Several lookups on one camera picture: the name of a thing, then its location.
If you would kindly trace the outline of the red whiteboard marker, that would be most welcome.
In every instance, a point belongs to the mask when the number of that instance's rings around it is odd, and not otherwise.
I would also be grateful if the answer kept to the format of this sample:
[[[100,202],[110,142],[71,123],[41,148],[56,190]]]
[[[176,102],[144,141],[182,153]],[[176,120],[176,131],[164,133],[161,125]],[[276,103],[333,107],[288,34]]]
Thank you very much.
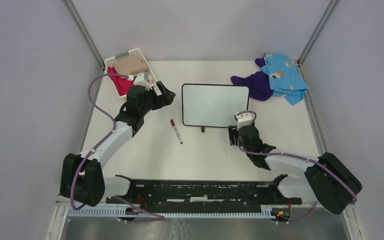
[[[175,132],[175,135],[176,135],[176,137],[177,137],[179,143],[182,145],[182,144],[183,144],[183,140],[182,140],[182,138],[181,138],[181,136],[180,136],[180,133],[179,133],[179,131],[178,131],[178,129],[177,129],[177,126],[176,126],[176,124],[175,124],[175,122],[174,122],[173,119],[170,120],[170,124],[171,124],[171,126],[173,127],[173,130],[174,130],[174,132]]]

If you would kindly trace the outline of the black framed whiteboard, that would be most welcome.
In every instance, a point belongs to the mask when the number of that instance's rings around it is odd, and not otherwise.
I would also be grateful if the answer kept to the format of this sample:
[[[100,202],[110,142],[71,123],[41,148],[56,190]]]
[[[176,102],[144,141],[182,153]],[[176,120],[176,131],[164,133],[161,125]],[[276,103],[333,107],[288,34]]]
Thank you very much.
[[[236,113],[249,107],[245,85],[185,83],[181,87],[182,123],[188,127],[235,126]]]

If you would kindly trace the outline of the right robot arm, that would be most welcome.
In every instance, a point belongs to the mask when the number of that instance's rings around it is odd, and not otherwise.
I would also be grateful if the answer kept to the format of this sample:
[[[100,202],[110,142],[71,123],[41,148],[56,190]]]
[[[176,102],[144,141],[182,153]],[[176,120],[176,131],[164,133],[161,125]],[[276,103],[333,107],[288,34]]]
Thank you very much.
[[[286,174],[268,191],[275,204],[288,198],[307,198],[338,215],[357,201],[357,194],[363,189],[362,183],[333,153],[311,158],[283,151],[264,143],[253,125],[230,125],[227,130],[230,144],[244,152],[256,167]]]

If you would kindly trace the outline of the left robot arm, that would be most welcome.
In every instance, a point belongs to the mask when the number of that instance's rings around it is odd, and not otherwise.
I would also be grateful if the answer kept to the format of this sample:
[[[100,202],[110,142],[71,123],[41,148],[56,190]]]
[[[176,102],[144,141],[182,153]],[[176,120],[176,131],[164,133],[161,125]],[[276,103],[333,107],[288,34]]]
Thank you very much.
[[[111,128],[89,150],[69,153],[63,160],[60,180],[60,195],[68,198],[72,209],[94,207],[103,198],[118,196],[125,204],[133,203],[137,190],[127,178],[105,178],[103,167],[132,139],[144,124],[145,115],[173,103],[176,94],[160,81],[149,88],[132,86],[125,103],[116,117],[111,117]]]

